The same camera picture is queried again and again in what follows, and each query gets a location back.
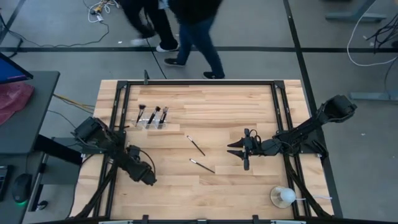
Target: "green light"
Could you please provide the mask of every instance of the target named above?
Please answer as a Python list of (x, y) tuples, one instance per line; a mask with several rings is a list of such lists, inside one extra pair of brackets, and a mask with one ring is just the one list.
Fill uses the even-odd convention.
[(24, 206), (24, 205), (26, 205), (26, 202), (27, 202), (27, 200), (25, 202), (17, 203), (17, 205)]

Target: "paintbrush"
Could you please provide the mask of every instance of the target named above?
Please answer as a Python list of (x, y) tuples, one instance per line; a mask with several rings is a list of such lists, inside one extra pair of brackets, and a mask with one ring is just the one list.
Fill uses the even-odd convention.
[(191, 140), (192, 144), (193, 144), (204, 156), (206, 156), (205, 153), (199, 148), (199, 146), (192, 140), (192, 138), (191, 138), (190, 136), (187, 136), (187, 138), (188, 138), (189, 140)]
[(194, 164), (196, 164), (196, 165), (198, 165), (198, 166), (201, 166), (202, 168), (205, 168), (206, 170), (208, 170), (208, 171), (210, 171), (210, 172), (216, 174), (216, 172), (214, 172), (214, 171), (212, 171), (211, 169), (205, 167), (204, 165), (200, 164), (199, 162), (194, 161), (193, 159), (189, 159), (189, 160), (190, 160), (191, 162), (193, 162)]
[(159, 129), (162, 129), (163, 125), (161, 125), (161, 124), (163, 124), (164, 121), (166, 120), (166, 115), (167, 115), (168, 110), (169, 110), (168, 107), (163, 108), (163, 113), (162, 113), (162, 116), (160, 117), (160, 121), (159, 121)]
[(148, 121), (148, 123), (147, 123), (146, 129), (149, 128), (151, 122), (152, 122), (152, 121), (154, 120), (154, 118), (155, 118), (156, 113), (159, 112), (159, 111), (160, 111), (160, 107), (156, 106), (154, 112), (152, 113), (152, 115), (151, 115), (150, 118), (149, 118), (149, 121)]
[(138, 117), (137, 117), (137, 122), (136, 122), (136, 126), (138, 124), (138, 121), (141, 119), (142, 114), (144, 114), (144, 110), (145, 107), (147, 107), (146, 105), (139, 105), (139, 113), (138, 113)]

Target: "jeans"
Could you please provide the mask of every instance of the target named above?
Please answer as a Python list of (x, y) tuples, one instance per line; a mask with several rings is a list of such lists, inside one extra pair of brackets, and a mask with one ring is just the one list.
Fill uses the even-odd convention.
[(220, 56), (218, 56), (217, 50), (213, 46), (209, 33), (214, 19), (214, 17), (211, 17), (196, 24), (180, 22), (180, 52), (177, 56), (177, 63), (185, 65), (191, 52), (191, 47), (194, 45), (205, 56), (215, 76), (224, 77)]
[[(158, 0), (121, 0), (120, 5), (131, 25), (140, 32), (141, 38), (153, 37), (156, 31), (161, 39), (160, 46), (163, 49), (177, 48), (178, 42), (174, 39), (166, 12), (164, 9), (158, 8)], [(152, 21), (155, 31), (142, 23), (139, 16), (142, 8)]]

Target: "white sneaker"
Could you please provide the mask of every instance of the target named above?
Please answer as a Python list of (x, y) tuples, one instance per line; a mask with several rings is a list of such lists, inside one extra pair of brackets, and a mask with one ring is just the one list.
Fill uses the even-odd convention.
[(130, 41), (130, 44), (135, 46), (135, 47), (141, 47), (141, 46), (146, 46), (148, 45), (148, 41), (150, 41), (151, 38), (144, 38), (144, 39), (134, 39)]
[(165, 50), (165, 49), (163, 49), (162, 47), (160, 47), (160, 45), (158, 45), (158, 46), (156, 47), (156, 51), (159, 52), (159, 53), (166, 53), (166, 52), (176, 51), (176, 50), (178, 50), (179, 48), (180, 48), (180, 45), (177, 45), (177, 47), (176, 47), (175, 49)]

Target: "concrete floor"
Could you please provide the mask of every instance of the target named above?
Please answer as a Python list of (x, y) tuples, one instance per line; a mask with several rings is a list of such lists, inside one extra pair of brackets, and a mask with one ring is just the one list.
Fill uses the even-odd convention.
[[(97, 0), (85, 0), (87, 4)], [(330, 2), (290, 0), (299, 41), (302, 47), (345, 48), (354, 24), (328, 22), (327, 12), (350, 10), (364, 0)], [(0, 0), (2, 14), (11, 17), (19, 0)], [(393, 0), (376, 1), (371, 12), (385, 13), (391, 19), (397, 11)], [(137, 32), (125, 20), (123, 12), (114, 7), (104, 15), (110, 33), (103, 41), (82, 47), (129, 47)], [(169, 12), (172, 29), (178, 25)], [(361, 24), (353, 38), (353, 47), (369, 48), (363, 36), (370, 36), (380, 24)], [(101, 24), (90, 24), (82, 0), (28, 0), (12, 24), (11, 30), (40, 45), (74, 44), (98, 40), (106, 32)], [(283, 1), (225, 0), (212, 30), (217, 47), (294, 47)], [(17, 40), (7, 35), (0, 47), (13, 47)], [(36, 47), (25, 42), (23, 47)], [(176, 53), (158, 54), (161, 62)], [(353, 54), (361, 63), (389, 60), (397, 54)], [(357, 67), (346, 53), (304, 53), (308, 76), (317, 105), (330, 97), (350, 91), (383, 91), (383, 77), (388, 65)], [(240, 79), (301, 79), (296, 53), (266, 51), (220, 51), (227, 78)], [(151, 78), (163, 78), (150, 52), (28, 52), (13, 60), (26, 70), (58, 70), (61, 73), (57, 94), (94, 104), (103, 79), (142, 78), (144, 69)], [(194, 52), (184, 69), (162, 69), (167, 78), (200, 78), (209, 67), (203, 57)], [(398, 87), (398, 64), (391, 70), (389, 88)], [(343, 124), (324, 127), (326, 145), (345, 218), (398, 221), (398, 107), (394, 103), (356, 101), (357, 113)], [(63, 113), (74, 124), (88, 114), (54, 99), (50, 109)], [(61, 117), (49, 113), (42, 126), (45, 136), (69, 137), (72, 127)], [(42, 199), (53, 199), (54, 192), (63, 203), (53, 203), (42, 212), (46, 220), (65, 218), (72, 204), (73, 186), (50, 186)], [(27, 214), (26, 223), (39, 221), (39, 214)]]

